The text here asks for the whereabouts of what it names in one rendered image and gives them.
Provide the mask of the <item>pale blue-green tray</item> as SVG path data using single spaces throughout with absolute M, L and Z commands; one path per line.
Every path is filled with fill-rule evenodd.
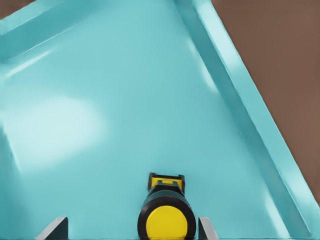
M 0 239 L 138 237 L 149 173 L 233 239 L 320 207 L 210 0 L 36 0 L 0 20 Z

